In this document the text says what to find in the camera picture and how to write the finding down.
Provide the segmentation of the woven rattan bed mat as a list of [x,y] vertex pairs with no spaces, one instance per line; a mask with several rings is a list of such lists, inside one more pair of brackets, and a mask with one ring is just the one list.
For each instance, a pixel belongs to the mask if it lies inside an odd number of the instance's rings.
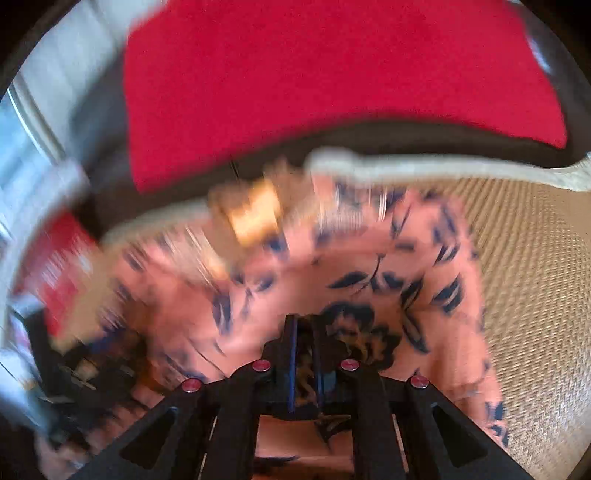
[[415,190],[457,202],[481,275],[483,332],[507,428],[508,453],[537,479],[564,479],[590,443],[590,162],[545,170],[459,156],[364,157],[324,148],[290,181],[311,186],[315,210],[283,223],[220,277],[198,273],[191,231],[211,205],[191,203],[154,217],[128,247],[178,232],[172,263],[193,285],[218,287],[287,231],[359,232],[384,219],[390,195]]

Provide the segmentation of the dark brown leather headboard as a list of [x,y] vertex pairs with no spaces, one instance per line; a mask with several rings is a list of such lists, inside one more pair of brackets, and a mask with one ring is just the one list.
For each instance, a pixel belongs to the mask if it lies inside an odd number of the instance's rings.
[[252,180],[280,156],[304,164],[318,147],[384,154],[476,155],[543,168],[567,167],[590,150],[590,56],[545,24],[548,10],[528,1],[517,12],[531,48],[556,90],[566,123],[564,148],[532,140],[504,138],[472,127],[407,120],[349,124],[230,157],[205,173],[191,174],[152,193],[135,188],[129,165],[127,115],[123,95],[123,59],[115,57],[78,103],[70,120],[69,152],[83,167],[89,191],[73,214],[95,238],[149,211],[204,196],[216,183]]

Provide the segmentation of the red knitted cloth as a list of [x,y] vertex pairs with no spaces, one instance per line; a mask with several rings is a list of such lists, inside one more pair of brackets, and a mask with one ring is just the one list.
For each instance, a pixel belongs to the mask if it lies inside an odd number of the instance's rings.
[[506,1],[170,1],[130,33],[123,85],[141,191],[352,120],[567,142]]

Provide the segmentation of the orange floral satin garment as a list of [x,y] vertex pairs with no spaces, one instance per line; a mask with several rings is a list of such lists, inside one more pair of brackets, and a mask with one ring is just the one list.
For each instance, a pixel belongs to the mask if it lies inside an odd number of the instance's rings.
[[252,360],[288,314],[313,314],[356,361],[432,380],[497,444],[504,407],[483,332],[480,270],[459,204],[393,191],[386,216],[359,232],[287,231],[221,286],[189,282],[172,263],[178,232],[123,250],[98,315],[108,333],[142,332],[151,379],[88,440],[99,453],[165,390],[219,380]]

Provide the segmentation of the white dotted curtain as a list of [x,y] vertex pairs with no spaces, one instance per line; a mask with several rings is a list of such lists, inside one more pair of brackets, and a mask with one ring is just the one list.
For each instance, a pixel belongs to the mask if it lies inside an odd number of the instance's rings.
[[132,28],[163,5],[80,1],[33,48],[9,97],[25,131],[48,159],[66,156],[74,108],[121,53]]

